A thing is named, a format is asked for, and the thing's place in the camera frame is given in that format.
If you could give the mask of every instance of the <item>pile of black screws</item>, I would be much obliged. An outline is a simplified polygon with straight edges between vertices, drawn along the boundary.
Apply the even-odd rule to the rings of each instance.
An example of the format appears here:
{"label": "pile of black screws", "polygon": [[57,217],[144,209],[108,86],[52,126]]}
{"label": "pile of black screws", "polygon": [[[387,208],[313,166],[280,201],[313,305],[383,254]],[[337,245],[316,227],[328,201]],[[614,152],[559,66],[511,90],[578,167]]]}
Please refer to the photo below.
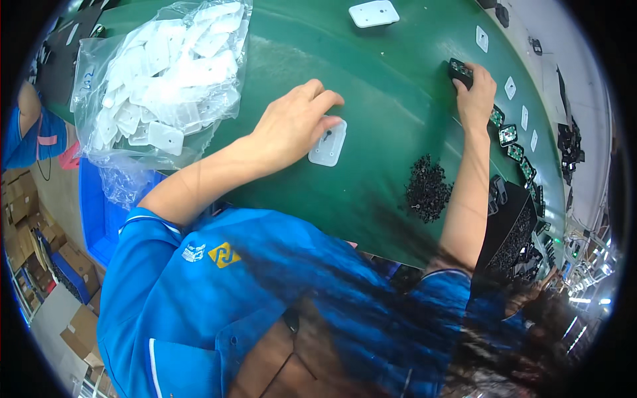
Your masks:
{"label": "pile of black screws", "polygon": [[525,206],[504,243],[489,262],[487,269],[502,275],[509,275],[510,268],[515,265],[522,245],[529,239],[530,234],[531,210]]}
{"label": "pile of black screws", "polygon": [[440,218],[451,197],[453,184],[445,183],[445,170],[438,162],[431,164],[431,156],[423,156],[412,167],[407,187],[407,203],[425,223]]}

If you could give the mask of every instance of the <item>blue plastic bin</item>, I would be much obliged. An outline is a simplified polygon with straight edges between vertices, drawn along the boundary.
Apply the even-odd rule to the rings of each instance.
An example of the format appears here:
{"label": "blue plastic bin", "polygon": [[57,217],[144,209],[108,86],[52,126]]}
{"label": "blue plastic bin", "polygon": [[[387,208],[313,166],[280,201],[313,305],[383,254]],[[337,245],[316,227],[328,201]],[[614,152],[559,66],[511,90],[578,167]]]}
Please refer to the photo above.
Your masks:
{"label": "blue plastic bin", "polygon": [[[144,190],[143,195],[164,179],[166,176],[155,173],[151,186]],[[82,232],[86,249],[94,259],[107,268],[119,241],[118,230],[124,224],[128,211],[107,200],[102,191],[102,179],[97,166],[84,158],[80,159],[79,186]]]}

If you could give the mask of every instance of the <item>hand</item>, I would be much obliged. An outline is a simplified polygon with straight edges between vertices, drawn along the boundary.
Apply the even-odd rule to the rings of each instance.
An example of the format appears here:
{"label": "hand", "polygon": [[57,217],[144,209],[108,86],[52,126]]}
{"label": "hand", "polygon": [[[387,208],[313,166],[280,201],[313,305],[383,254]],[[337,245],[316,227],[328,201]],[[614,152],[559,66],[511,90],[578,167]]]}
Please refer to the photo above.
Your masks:
{"label": "hand", "polygon": [[473,71],[473,86],[471,90],[458,79],[453,79],[453,83],[458,90],[458,113],[460,122],[465,132],[486,131],[491,110],[493,109],[493,99],[496,96],[497,85],[491,78],[489,72],[481,65],[465,62],[467,68]]}
{"label": "hand", "polygon": [[312,79],[294,87],[263,113],[254,132],[245,139],[264,166],[262,172],[275,173],[306,155],[327,129],[339,124],[338,116],[324,114],[345,101]]}

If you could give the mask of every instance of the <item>woman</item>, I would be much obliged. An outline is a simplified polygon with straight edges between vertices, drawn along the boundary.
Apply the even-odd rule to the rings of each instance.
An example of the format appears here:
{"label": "woman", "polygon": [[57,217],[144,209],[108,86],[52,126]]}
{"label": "woman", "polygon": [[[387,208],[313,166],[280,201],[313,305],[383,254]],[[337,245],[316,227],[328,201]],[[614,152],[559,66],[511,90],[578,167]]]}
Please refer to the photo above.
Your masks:
{"label": "woman", "polygon": [[35,88],[23,82],[3,134],[2,171],[56,156],[63,169],[73,169],[79,165],[73,159],[78,147],[75,127],[43,107]]}
{"label": "woman", "polygon": [[[341,120],[318,80],[271,103],[253,133],[180,170],[133,209],[104,280],[99,349],[124,397],[435,397],[487,223],[496,84],[458,80],[465,134],[440,254],[397,295],[346,242],[268,210],[213,201],[306,155]],[[192,232],[184,235],[182,227]]]}

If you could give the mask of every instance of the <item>green workbench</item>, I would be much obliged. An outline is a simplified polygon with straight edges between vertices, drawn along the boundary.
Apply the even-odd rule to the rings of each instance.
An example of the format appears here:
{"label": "green workbench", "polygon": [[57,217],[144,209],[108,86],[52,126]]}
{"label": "green workbench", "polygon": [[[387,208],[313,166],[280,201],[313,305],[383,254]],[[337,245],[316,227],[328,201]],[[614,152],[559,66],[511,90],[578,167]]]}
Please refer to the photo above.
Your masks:
{"label": "green workbench", "polygon": [[[304,157],[224,199],[294,215],[361,250],[423,266],[426,243],[439,238],[445,212],[427,225],[410,216],[405,185],[412,164],[427,153],[440,159],[447,181],[455,180],[463,133],[447,76],[447,61],[454,57],[482,64],[497,82],[495,103],[506,123],[518,125],[518,144],[538,171],[536,183],[544,186],[545,221],[552,224],[551,235],[561,237],[564,190],[551,125],[529,73],[494,21],[474,0],[395,0],[399,22],[360,29],[348,8],[361,2],[255,2],[240,115],[221,123],[205,155],[249,134],[268,103],[310,78],[345,98],[344,107],[329,113],[347,121],[347,138],[334,167]],[[131,31],[172,1],[127,3],[100,17],[108,36]],[[475,42],[476,25],[489,35],[488,53]],[[512,100],[504,91],[509,76],[517,87]],[[520,126],[522,105],[529,110],[527,131]],[[67,106],[50,109],[71,118]],[[535,152],[533,130],[539,137]],[[497,137],[491,142],[490,174],[523,184]]]}

